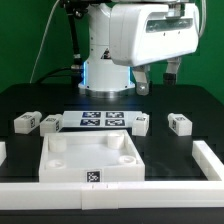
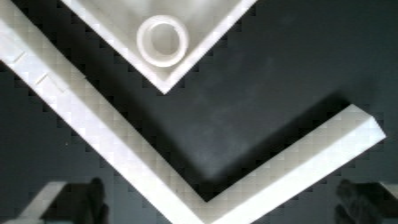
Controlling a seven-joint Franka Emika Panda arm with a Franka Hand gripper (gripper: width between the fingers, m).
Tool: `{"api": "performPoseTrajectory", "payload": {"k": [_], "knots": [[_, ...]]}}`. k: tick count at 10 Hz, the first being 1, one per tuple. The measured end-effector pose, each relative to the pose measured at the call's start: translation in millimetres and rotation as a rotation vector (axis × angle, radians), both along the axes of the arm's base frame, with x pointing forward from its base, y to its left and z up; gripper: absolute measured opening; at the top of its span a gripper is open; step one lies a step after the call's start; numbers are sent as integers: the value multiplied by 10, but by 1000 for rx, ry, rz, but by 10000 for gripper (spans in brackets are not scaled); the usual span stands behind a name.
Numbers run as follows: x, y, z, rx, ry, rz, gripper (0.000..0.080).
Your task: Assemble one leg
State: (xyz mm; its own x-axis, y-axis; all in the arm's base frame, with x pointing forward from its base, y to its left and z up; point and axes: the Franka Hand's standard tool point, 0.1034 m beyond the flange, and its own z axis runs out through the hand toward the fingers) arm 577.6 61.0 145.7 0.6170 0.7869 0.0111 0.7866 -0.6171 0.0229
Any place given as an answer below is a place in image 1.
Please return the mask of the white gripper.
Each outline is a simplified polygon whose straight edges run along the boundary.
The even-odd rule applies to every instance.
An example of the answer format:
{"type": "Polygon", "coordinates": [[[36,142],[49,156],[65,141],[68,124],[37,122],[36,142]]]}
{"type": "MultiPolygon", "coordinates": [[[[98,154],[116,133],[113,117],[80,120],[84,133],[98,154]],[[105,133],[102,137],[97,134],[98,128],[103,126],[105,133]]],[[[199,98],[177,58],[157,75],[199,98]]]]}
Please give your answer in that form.
{"type": "Polygon", "coordinates": [[[150,83],[145,64],[168,59],[163,83],[175,84],[178,56],[196,51],[198,30],[199,11],[193,3],[185,5],[180,17],[171,16],[165,4],[116,4],[109,25],[110,56],[115,64],[133,67],[136,92],[145,96],[150,83]]]}

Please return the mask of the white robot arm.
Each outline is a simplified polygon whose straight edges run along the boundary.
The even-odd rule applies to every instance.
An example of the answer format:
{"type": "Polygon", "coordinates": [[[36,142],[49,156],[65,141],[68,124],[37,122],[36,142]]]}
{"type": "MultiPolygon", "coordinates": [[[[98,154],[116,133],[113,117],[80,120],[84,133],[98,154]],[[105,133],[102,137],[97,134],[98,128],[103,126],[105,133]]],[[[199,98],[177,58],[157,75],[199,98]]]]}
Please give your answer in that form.
{"type": "Polygon", "coordinates": [[[89,56],[77,44],[74,62],[82,77],[79,91],[116,98],[150,91],[148,72],[154,62],[167,62],[163,81],[173,85],[181,57],[196,51],[199,10],[189,0],[59,0],[77,40],[76,19],[89,18],[89,56]]]}

